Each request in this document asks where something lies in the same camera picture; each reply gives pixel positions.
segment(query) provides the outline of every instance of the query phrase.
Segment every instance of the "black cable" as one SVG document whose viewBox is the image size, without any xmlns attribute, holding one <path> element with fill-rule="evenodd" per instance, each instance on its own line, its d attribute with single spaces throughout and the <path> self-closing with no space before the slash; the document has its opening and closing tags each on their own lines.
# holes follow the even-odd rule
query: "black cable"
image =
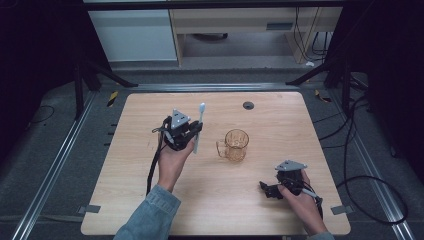
<svg viewBox="0 0 424 240">
<path fill-rule="evenodd" d="M 369 105 L 368 103 L 367 104 L 362 104 L 362 105 L 360 105 L 360 106 L 353 106 L 353 108 L 354 108 L 354 110 L 356 110 L 356 109 L 358 109 L 358 108 L 360 108 L 360 107 L 363 107 L 363 106 L 367 106 L 367 105 Z M 316 122 L 320 122 L 320 121 L 323 121 L 323 120 L 326 120 L 326 119 L 329 119 L 329 118 L 331 118 L 331 117 L 334 117 L 334 116 L 337 116 L 337 115 L 339 115 L 339 114 L 341 114 L 341 112 L 339 112 L 339 113 L 337 113 L 337 114 L 334 114 L 334 115 L 332 115 L 332 116 L 329 116 L 329 117 L 325 117 L 325 118 L 323 118 L 323 119 L 321 119 L 321 120 L 317 120 L 317 121 L 315 121 L 314 123 L 316 123 Z M 343 129 L 343 127 L 344 126 L 346 126 L 346 124 L 349 122 L 349 120 L 350 120 L 351 118 L 348 116 L 347 118 L 346 118 L 346 120 L 344 121 L 344 123 L 343 123 L 343 125 L 342 126 L 340 126 L 336 131 L 334 131 L 333 133 L 330 133 L 330 134 L 328 134 L 327 136 L 324 136 L 324 137 L 321 137 L 321 138 L 319 138 L 319 140 L 321 141 L 321 140 L 324 140 L 324 139 L 327 139 L 327 138 L 329 138 L 329 137 L 332 137 L 332 136 L 334 136 L 334 135 L 336 135 L 338 132 L 340 132 L 342 129 Z"/>
<path fill-rule="evenodd" d="M 389 183 L 387 183 L 387 182 L 385 182 L 385 181 L 383 181 L 382 179 L 379 179 L 379 178 L 376 178 L 376 177 L 373 177 L 373 176 L 367 176 L 367 175 L 360 175 L 360 176 L 355 176 L 355 177 L 350 177 L 350 178 L 347 178 L 347 143 L 348 143 L 348 141 L 349 141 L 349 137 L 350 137 L 350 133 L 351 133 L 351 131 L 352 131 L 352 129 L 353 129 L 353 124 L 354 124 L 354 112 L 355 112 L 355 106 L 356 106 L 356 104 L 358 103 L 358 102 L 360 102 L 360 101 L 362 101 L 362 100 L 364 100 L 365 99 L 365 96 L 362 96 L 362 97 L 360 97 L 358 100 L 356 100 L 354 103 L 353 103 L 353 105 L 352 105 L 352 107 L 351 107 L 351 109 L 350 109 L 350 114 L 349 114 L 349 116 L 351 116 L 351 119 L 352 119 L 352 121 L 351 121 L 351 123 L 350 123 L 350 127 L 349 127 L 349 130 L 348 130 L 348 133 L 347 133 L 347 136 L 346 136 L 346 140 L 345 140 L 345 145 L 344 145 L 344 154 L 343 154 L 343 181 L 341 182 L 341 183 L 339 183 L 339 184 L 337 184 L 337 188 L 338 187 L 340 187 L 340 186 L 342 186 L 342 185 L 345 185 L 345 188 L 346 188 L 346 192 L 347 192 L 347 194 L 348 194 L 348 196 L 349 196 L 349 199 L 353 202 L 353 204 L 361 211 L 361 212 L 363 212 L 365 215 L 367 215 L 369 218 L 371 218 L 371 219 L 373 219 L 373 220 L 375 220 L 375 221 L 377 221 L 377 222 L 379 222 L 379 223 L 382 223 L 382 224 L 386 224 L 386 225 L 394 225 L 394 224 L 399 224 L 399 223 L 401 223 L 401 222 L 403 222 L 403 221 L 405 221 L 405 219 L 408 217 L 408 206 L 406 205 L 406 203 L 405 203 L 405 201 L 403 200 L 403 198 L 402 198 L 402 196 L 401 196 L 401 194 L 398 192 L 398 191 L 396 191 L 396 189 L 393 187 L 393 186 L 391 186 Z M 352 180 L 356 180 L 356 179 L 360 179 L 360 178 L 371 178 L 371 179 L 373 179 L 373 180 L 376 180 L 376 181 L 379 181 L 379 182 L 382 182 L 382 183 L 384 183 L 384 184 L 386 184 L 396 195 L 397 195 L 397 197 L 398 197 L 398 199 L 401 201 L 401 203 L 402 203 L 402 205 L 403 205 L 403 207 L 404 207 L 404 213 L 403 213 L 403 217 L 401 218 L 401 219 L 399 219 L 399 220 L 397 220 L 397 221 L 385 221 L 385 220 L 382 220 L 382 219 L 379 219 L 379 218 L 377 218 L 377 217 L 375 217 L 375 216 L 373 216 L 373 215 L 371 215 L 370 213 L 368 213 L 367 211 L 365 211 L 353 198 L 352 198 L 352 195 L 351 195 L 351 192 L 350 192 L 350 190 L 349 190 L 349 185 L 348 185 L 348 182 L 350 182 L 350 181 L 352 181 Z"/>
<path fill-rule="evenodd" d="M 163 130 L 165 130 L 165 124 L 168 122 L 169 117 L 166 118 L 165 120 L 163 120 L 162 126 L 160 128 L 155 128 L 152 130 L 152 133 L 159 131 L 160 132 L 160 137 L 158 140 L 158 147 L 156 148 L 156 152 L 155 152 L 155 156 L 153 157 L 152 160 L 152 164 L 150 165 L 150 171 L 149 171 L 149 176 L 147 177 L 147 189 L 146 189 L 146 196 L 147 194 L 149 194 L 151 188 L 152 188 L 152 179 L 153 179 L 153 174 L 155 173 L 155 168 L 156 165 L 158 163 L 159 160 L 159 156 L 160 156 L 160 152 L 162 151 L 162 149 L 164 149 L 166 147 L 165 146 L 162 147 L 162 141 L 163 141 Z"/>
<path fill-rule="evenodd" d="M 328 32 L 325 32 L 324 47 L 323 47 L 322 50 L 318 50 L 318 49 L 315 49 L 314 48 L 315 43 L 317 42 L 317 39 L 318 39 L 318 35 L 319 35 L 319 32 L 316 32 L 315 33 L 314 40 L 312 41 L 312 46 L 311 46 L 312 53 L 314 53 L 315 55 L 318 55 L 318 56 L 325 56 L 325 55 L 327 55 L 327 37 L 328 37 Z"/>
<path fill-rule="evenodd" d="M 313 121 L 312 123 L 318 123 L 318 122 L 321 122 L 321 121 L 324 121 L 324 120 L 330 119 L 330 118 L 332 118 L 332 117 L 338 116 L 338 115 L 340 115 L 340 114 L 341 114 L 341 112 L 338 112 L 338 113 L 333 114 L 333 115 L 331 115 L 331 116 L 328 116 L 328 117 L 321 118 L 321 119 L 319 119 L 319 120 Z"/>
<path fill-rule="evenodd" d="M 306 50 L 306 47 L 305 47 L 305 44 L 303 42 L 302 34 L 300 32 L 299 24 L 298 24 L 298 20 L 299 20 L 299 7 L 296 7 L 296 13 L 295 14 L 296 15 L 295 15 L 295 24 L 294 24 L 294 27 L 293 27 L 293 38 L 294 38 L 294 42 L 296 43 L 297 47 L 300 49 L 300 52 L 302 53 L 302 57 L 305 58 L 308 61 L 311 61 L 311 62 L 321 60 L 321 59 L 311 58 L 311 57 L 308 56 L 307 50 Z M 297 29 L 297 31 L 299 33 L 299 38 L 300 38 L 300 41 L 301 41 L 302 45 L 300 45 L 300 43 L 296 39 L 296 29 Z"/>
<path fill-rule="evenodd" d="M 49 116 L 47 116 L 47 117 L 45 117 L 45 118 L 43 118 L 43 119 L 41 119 L 41 120 L 31 121 L 30 123 L 40 123 L 40 122 L 44 122 L 44 121 L 46 121 L 47 119 L 51 118 L 51 117 L 53 116 L 54 112 L 55 112 L 54 107 L 49 106 L 49 105 L 43 105 L 43 106 L 40 106 L 40 108 L 50 108 L 50 109 L 52 110 L 52 112 L 50 113 L 50 115 L 49 115 Z"/>
<path fill-rule="evenodd" d="M 349 140 L 348 144 L 352 142 L 352 140 L 355 138 L 355 136 L 356 136 L 356 131 L 355 131 L 355 133 L 353 134 L 353 136 L 350 138 L 350 140 Z M 322 149 L 329 149 L 329 148 L 339 148 L 339 147 L 344 147 L 344 146 L 345 146 L 345 145 L 343 144 L 343 145 L 337 145 L 337 146 L 327 146 L 327 147 L 321 147 L 321 148 L 322 148 Z"/>
</svg>

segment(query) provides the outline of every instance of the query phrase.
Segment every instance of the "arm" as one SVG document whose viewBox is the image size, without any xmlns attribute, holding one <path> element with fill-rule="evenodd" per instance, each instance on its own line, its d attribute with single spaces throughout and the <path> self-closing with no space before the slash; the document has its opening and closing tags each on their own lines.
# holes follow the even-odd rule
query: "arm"
<svg viewBox="0 0 424 240">
<path fill-rule="evenodd" d="M 119 229 L 115 240 L 168 238 L 172 220 L 181 203 L 172 191 L 193 148 L 192 139 L 181 151 L 176 152 L 168 146 L 161 151 L 157 185 Z"/>
<path fill-rule="evenodd" d="M 310 180 L 306 172 L 302 169 L 303 181 L 310 184 Z M 306 232 L 311 240 L 327 240 L 334 239 L 333 235 L 328 232 L 324 221 L 318 212 L 314 199 L 301 192 L 298 196 L 293 195 L 290 190 L 283 185 L 278 185 L 281 195 L 287 199 L 290 207 L 303 222 Z"/>
</svg>

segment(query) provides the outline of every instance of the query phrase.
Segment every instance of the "cup handle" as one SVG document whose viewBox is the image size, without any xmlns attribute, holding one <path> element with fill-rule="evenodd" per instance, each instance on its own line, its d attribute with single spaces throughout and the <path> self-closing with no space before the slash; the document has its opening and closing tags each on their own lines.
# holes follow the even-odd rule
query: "cup handle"
<svg viewBox="0 0 424 240">
<path fill-rule="evenodd" d="M 220 156 L 220 157 L 222 157 L 222 158 L 225 158 L 226 156 L 226 154 L 225 154 L 225 149 L 224 150 L 219 150 L 219 149 L 222 149 L 222 148 L 226 148 L 226 146 L 225 146 L 225 140 L 218 140 L 218 141 L 216 141 L 216 150 L 218 151 L 218 155 Z"/>
</svg>

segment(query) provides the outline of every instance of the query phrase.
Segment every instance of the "black clamp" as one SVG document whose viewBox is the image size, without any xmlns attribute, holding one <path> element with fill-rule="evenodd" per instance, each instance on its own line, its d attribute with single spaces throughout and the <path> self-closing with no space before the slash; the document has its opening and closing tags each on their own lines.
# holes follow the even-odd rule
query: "black clamp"
<svg viewBox="0 0 424 240">
<path fill-rule="evenodd" d="M 276 177 L 278 182 L 289 189 L 289 191 L 294 195 L 298 196 L 301 192 L 304 192 L 314 198 L 318 211 L 322 217 L 323 213 L 321 205 L 323 199 L 314 192 L 311 186 L 303 181 L 301 170 L 304 168 L 307 168 L 306 164 L 286 160 L 275 167 L 275 170 L 278 171 Z M 283 195 L 281 195 L 278 190 L 279 184 L 267 185 L 266 183 L 259 181 L 259 185 L 261 186 L 261 189 L 264 190 L 267 198 L 283 199 Z"/>
<path fill-rule="evenodd" d="M 165 143 L 175 151 L 186 148 L 188 142 L 202 131 L 203 123 L 199 121 L 190 121 L 190 117 L 174 109 L 172 116 L 168 116 L 163 121 L 162 127 L 155 128 L 152 132 L 163 132 L 165 134 Z"/>
</svg>

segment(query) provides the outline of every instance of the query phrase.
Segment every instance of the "small dark object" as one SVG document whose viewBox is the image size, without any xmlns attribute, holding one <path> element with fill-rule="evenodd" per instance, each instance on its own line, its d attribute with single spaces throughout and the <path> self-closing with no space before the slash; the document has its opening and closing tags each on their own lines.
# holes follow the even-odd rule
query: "small dark object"
<svg viewBox="0 0 424 240">
<path fill-rule="evenodd" d="M 243 107 L 246 110 L 252 110 L 255 107 L 255 104 L 253 104 L 252 102 L 244 102 Z"/>
<path fill-rule="evenodd" d="M 265 192 L 265 196 L 267 198 L 277 198 L 283 199 L 283 195 L 281 195 L 280 190 L 278 190 L 278 185 L 268 186 L 266 183 L 259 181 L 259 185 L 261 185 L 262 190 Z"/>
</svg>

